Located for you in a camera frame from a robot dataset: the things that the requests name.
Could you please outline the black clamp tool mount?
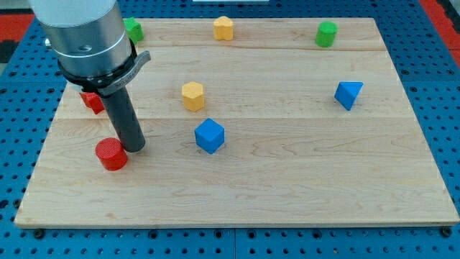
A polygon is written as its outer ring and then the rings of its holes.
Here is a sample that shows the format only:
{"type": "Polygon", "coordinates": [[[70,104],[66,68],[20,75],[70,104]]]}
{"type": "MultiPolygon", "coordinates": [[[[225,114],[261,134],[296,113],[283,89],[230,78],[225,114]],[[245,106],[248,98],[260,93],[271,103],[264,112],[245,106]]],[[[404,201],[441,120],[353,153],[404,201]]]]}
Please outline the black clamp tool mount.
{"type": "Polygon", "coordinates": [[[57,64],[64,78],[75,85],[76,91],[110,96],[124,88],[140,72],[142,66],[151,61],[151,54],[148,50],[137,54],[134,43],[130,41],[130,44],[132,54],[126,62],[114,71],[102,76],[76,76],[64,69],[60,61],[57,64]]]}

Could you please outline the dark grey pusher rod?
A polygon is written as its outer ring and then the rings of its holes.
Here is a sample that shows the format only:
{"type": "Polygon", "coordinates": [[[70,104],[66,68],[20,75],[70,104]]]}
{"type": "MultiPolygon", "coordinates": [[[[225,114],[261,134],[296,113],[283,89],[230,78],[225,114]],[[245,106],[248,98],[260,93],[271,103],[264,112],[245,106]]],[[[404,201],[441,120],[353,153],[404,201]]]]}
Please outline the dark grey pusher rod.
{"type": "Polygon", "coordinates": [[[127,89],[102,96],[101,100],[124,150],[129,153],[140,151],[145,138],[127,89]]]}

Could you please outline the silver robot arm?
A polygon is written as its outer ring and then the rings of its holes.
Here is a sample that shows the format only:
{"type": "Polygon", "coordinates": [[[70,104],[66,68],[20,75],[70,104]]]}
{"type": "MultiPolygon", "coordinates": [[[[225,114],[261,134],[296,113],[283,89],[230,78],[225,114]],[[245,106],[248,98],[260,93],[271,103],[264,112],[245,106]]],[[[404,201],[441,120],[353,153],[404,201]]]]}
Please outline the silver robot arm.
{"type": "Polygon", "coordinates": [[[151,60],[129,39],[116,0],[29,0],[57,55],[65,79],[81,93],[97,94],[122,147],[140,151],[145,138],[127,84],[151,60]]]}

